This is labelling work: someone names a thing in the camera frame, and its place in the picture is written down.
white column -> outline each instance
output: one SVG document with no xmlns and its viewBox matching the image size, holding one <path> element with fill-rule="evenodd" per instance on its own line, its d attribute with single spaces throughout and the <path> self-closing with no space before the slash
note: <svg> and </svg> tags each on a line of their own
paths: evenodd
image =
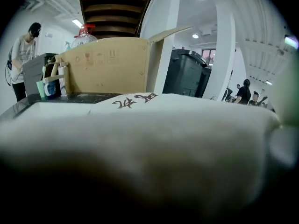
<svg viewBox="0 0 299 224">
<path fill-rule="evenodd" d="M 217 43 L 213 69 L 203 98 L 221 100 L 228 85 L 235 55 L 235 20 L 226 3 L 216 3 Z"/>
<path fill-rule="evenodd" d="M 140 37 L 148 39 L 162 31 L 177 27 L 179 1 L 152 0 L 143 20 Z M 163 42 L 154 92 L 162 93 L 163 91 L 173 42 L 174 35 L 167 37 Z"/>
</svg>

window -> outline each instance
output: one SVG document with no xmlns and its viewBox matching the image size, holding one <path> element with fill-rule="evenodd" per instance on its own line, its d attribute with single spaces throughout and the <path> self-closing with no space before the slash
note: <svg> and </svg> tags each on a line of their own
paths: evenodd
<svg viewBox="0 0 299 224">
<path fill-rule="evenodd" d="M 203 50 L 202 51 L 201 56 L 206 60 L 206 63 L 208 65 L 214 64 L 215 52 L 216 52 L 216 50 Z"/>
</svg>

person in black shirt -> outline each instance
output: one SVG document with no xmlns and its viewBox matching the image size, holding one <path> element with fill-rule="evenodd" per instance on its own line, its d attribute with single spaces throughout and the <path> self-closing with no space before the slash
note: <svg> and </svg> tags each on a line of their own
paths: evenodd
<svg viewBox="0 0 299 224">
<path fill-rule="evenodd" d="M 247 105 L 251 97 L 251 93 L 249 89 L 250 81 L 248 79 L 244 80 L 243 85 L 244 86 L 242 86 L 237 93 L 237 99 L 235 100 L 235 103 Z"/>
<path fill-rule="evenodd" d="M 259 97 L 259 94 L 256 91 L 254 91 L 253 96 L 252 96 L 252 100 L 249 101 L 248 105 L 256 106 L 258 97 Z"/>
</svg>

white shirt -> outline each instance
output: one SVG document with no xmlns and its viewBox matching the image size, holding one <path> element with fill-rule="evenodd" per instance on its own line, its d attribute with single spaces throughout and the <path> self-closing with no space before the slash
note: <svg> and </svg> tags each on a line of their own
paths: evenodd
<svg viewBox="0 0 299 224">
<path fill-rule="evenodd" d="M 36 55 L 36 42 L 32 40 L 31 42 L 25 41 L 25 35 L 18 37 L 14 42 L 13 51 L 11 54 L 11 59 L 17 59 L 22 65 L 26 62 L 32 60 Z M 11 78 L 13 84 L 18 84 L 24 82 L 24 77 L 17 68 L 12 66 Z"/>
</svg>

open box flap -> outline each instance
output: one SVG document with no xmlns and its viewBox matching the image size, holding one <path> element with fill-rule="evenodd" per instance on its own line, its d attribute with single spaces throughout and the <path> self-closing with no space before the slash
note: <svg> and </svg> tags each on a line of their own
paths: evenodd
<svg viewBox="0 0 299 224">
<path fill-rule="evenodd" d="M 152 37 L 149 38 L 150 42 L 158 42 L 163 40 L 164 38 L 168 37 L 169 35 L 178 33 L 178 32 L 182 32 L 182 31 L 186 31 L 188 29 L 191 29 L 192 27 L 189 26 L 184 26 L 184 27 L 179 27 L 179 28 L 173 28 L 173 29 L 169 29 L 166 30 L 164 32 L 160 32 L 156 35 L 153 35 Z"/>
</svg>

